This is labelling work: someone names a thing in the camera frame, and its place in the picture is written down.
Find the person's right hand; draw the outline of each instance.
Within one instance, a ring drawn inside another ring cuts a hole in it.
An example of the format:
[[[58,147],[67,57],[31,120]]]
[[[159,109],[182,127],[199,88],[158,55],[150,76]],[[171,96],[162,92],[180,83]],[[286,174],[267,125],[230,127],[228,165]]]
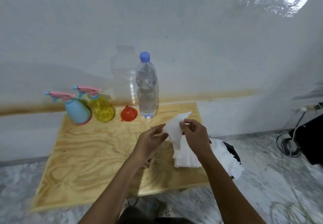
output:
[[[184,131],[188,146],[190,146],[197,157],[203,157],[205,154],[212,153],[205,126],[194,119],[185,119],[184,122],[180,122],[180,127]]]

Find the blue spray bottle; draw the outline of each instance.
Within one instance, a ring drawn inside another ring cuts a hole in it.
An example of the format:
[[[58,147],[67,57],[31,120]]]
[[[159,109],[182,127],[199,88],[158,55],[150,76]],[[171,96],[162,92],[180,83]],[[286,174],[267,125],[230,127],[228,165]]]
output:
[[[58,91],[48,91],[44,94],[51,96],[54,103],[60,98],[63,99],[66,112],[75,124],[84,125],[91,120],[92,111],[78,100],[73,99],[73,97],[75,97],[74,94]]]

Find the person's left hand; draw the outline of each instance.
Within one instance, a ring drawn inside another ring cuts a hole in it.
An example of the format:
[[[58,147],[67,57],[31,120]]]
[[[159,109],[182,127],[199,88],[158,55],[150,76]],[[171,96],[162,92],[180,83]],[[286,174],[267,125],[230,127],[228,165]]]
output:
[[[167,133],[162,133],[164,126],[165,124],[161,124],[141,133],[131,155],[142,164],[148,162],[168,137]]]

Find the hand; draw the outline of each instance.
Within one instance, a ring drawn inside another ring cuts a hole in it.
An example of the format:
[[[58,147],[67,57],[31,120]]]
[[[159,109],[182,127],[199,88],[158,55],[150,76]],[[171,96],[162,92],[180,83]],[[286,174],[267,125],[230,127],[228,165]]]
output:
[[[184,122],[180,122],[180,127],[184,131],[188,146],[190,146],[193,153],[195,153],[198,158],[203,157],[205,154],[212,153],[209,136],[205,126],[194,119],[185,119]]]
[[[162,133],[164,126],[165,124],[161,124],[140,134],[131,155],[140,160],[141,164],[148,162],[168,137],[167,133]]]

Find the dark pants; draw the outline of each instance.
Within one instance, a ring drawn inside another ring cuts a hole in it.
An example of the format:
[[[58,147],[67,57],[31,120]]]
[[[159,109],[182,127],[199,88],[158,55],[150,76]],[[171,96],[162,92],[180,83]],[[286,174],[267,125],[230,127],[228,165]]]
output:
[[[149,220],[134,206],[127,207],[119,218],[117,224],[194,224],[185,218],[156,218]]]

